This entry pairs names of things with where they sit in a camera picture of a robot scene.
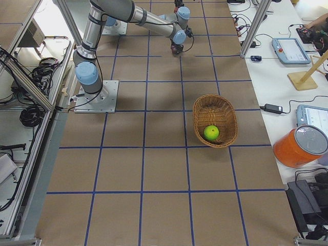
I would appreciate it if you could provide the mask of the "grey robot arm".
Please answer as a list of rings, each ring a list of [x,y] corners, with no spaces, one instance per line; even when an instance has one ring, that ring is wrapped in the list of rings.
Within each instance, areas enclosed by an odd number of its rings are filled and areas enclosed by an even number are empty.
[[[83,39],[73,54],[75,75],[84,90],[83,105],[96,103],[107,96],[101,68],[96,64],[102,35],[125,35],[127,24],[135,24],[169,38],[173,54],[182,53],[186,38],[193,36],[188,26],[191,12],[182,1],[175,1],[174,11],[161,16],[133,1],[90,1],[90,5]]]

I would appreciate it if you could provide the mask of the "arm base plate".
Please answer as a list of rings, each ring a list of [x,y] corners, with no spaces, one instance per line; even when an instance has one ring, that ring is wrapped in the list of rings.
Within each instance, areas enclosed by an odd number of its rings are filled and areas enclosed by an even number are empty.
[[[79,94],[84,94],[76,100],[75,113],[114,113],[116,109],[118,80],[104,80],[102,91],[95,99],[95,95],[85,94],[80,86]]]
[[[124,36],[127,33],[128,24],[121,21],[116,21],[112,26],[104,26],[102,35],[106,36]]]

